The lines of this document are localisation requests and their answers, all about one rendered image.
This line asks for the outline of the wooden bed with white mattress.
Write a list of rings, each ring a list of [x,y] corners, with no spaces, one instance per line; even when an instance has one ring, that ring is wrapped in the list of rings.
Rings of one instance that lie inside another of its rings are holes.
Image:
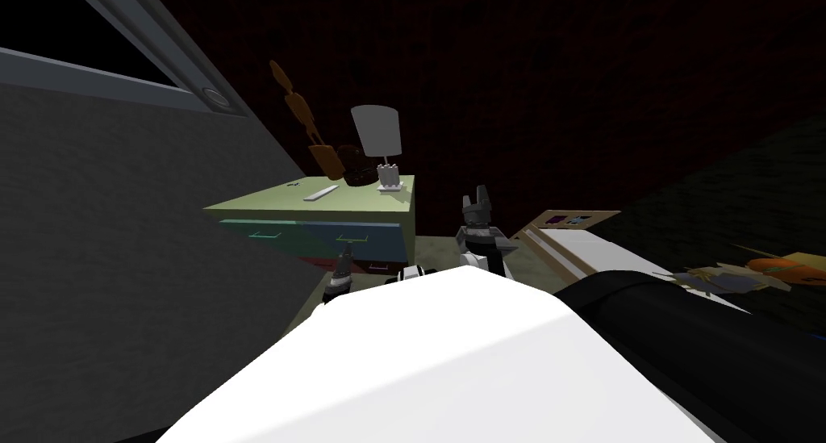
[[[728,304],[724,295],[744,295],[768,287],[786,292],[794,284],[826,287],[826,257],[810,253],[776,256],[757,252],[745,265],[719,263],[669,272],[589,231],[613,216],[613,211],[547,210],[512,238],[522,241],[569,284],[598,272],[631,270],[675,283],[723,305]]]

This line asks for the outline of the green dresser with coloured drawers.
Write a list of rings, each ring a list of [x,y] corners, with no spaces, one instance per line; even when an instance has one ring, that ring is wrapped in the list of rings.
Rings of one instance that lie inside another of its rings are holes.
[[[205,208],[219,223],[292,257],[333,270],[344,246],[353,268],[392,274],[415,262],[415,178],[400,175],[393,190],[376,169],[352,186],[333,178],[304,177]]]

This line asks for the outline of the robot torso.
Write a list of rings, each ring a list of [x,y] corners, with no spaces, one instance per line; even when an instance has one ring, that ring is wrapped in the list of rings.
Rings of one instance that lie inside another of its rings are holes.
[[[720,443],[559,299],[470,266],[343,295],[157,443]]]

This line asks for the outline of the grey framed window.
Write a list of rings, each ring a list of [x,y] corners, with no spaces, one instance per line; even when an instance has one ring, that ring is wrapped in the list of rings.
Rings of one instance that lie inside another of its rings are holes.
[[[159,0],[0,0],[0,84],[250,115]]]

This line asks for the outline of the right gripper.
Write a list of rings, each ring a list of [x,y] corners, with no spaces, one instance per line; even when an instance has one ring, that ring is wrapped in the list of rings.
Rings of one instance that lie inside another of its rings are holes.
[[[477,202],[474,204],[468,195],[462,197],[462,215],[464,224],[468,228],[489,229],[491,221],[491,210],[489,195],[486,186],[479,185],[476,188]]]

